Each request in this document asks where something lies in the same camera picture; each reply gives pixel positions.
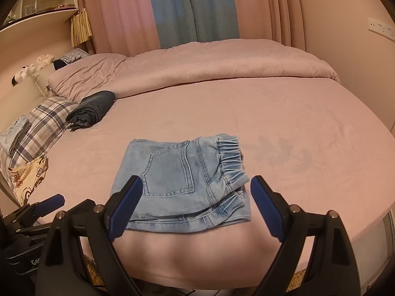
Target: light blue jeans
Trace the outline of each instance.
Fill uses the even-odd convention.
[[[197,232],[251,219],[249,181],[242,168],[238,137],[219,134],[184,142],[134,139],[128,145],[111,193],[132,175],[143,195],[129,229]]]

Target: elastic cuff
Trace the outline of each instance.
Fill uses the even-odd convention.
[[[220,154],[220,169],[230,191],[240,188],[250,181],[243,170],[240,146],[237,136],[220,136],[217,140]]]

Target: power outlet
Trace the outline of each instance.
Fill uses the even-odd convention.
[[[368,18],[368,29],[395,41],[395,28],[388,24]]]

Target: dark folded towel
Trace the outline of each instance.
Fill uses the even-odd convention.
[[[75,131],[81,128],[89,128],[98,123],[115,101],[115,94],[111,91],[99,91],[82,99],[81,103],[66,118],[66,122],[72,123],[68,129]]]

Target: plush toy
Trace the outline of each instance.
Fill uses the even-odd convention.
[[[54,60],[54,56],[52,54],[41,55],[37,59],[37,64],[39,67],[44,68],[47,65],[50,65]]]
[[[15,81],[20,83],[30,75],[29,67],[23,67],[15,73]]]
[[[42,69],[42,68],[40,68],[38,66],[38,63],[36,63],[36,62],[33,62],[33,63],[29,64],[29,72],[30,72],[30,74],[36,73],[40,69]]]

